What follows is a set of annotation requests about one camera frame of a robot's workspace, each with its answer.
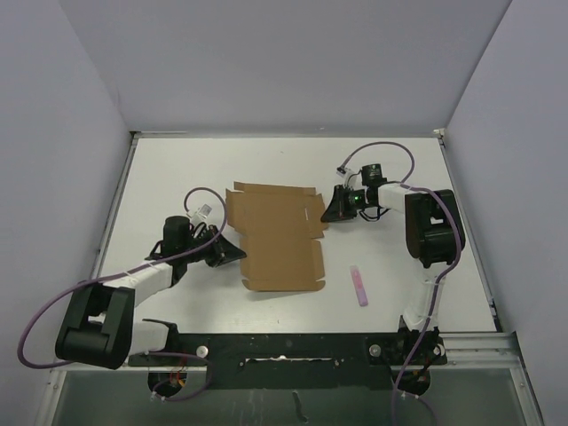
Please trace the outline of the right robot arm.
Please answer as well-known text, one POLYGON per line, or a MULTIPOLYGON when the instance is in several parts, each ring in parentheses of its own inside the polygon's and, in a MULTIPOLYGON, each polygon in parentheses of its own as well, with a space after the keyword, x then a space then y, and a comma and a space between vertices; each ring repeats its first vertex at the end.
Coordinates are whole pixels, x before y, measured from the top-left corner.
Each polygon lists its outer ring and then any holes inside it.
POLYGON ((320 218, 334 223, 365 216, 377 209, 377 216, 396 211, 405 219, 405 242, 419 268, 418 283, 402 314, 409 330, 432 331, 438 326, 438 307, 446 276, 460 262, 465 232, 455 194, 450 189, 432 191, 390 181, 379 163, 360 169, 362 187, 354 188, 346 178, 333 190, 331 202, 320 218))

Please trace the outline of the brown cardboard box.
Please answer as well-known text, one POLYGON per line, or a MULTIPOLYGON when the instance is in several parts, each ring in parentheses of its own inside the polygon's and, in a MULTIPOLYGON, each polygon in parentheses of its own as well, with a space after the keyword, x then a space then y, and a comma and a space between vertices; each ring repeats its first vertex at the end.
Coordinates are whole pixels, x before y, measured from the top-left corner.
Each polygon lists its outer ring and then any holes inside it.
POLYGON ((314 187, 235 182, 225 191, 227 222, 240 235, 242 283, 254 292, 315 292, 325 287, 320 240, 328 225, 314 187))

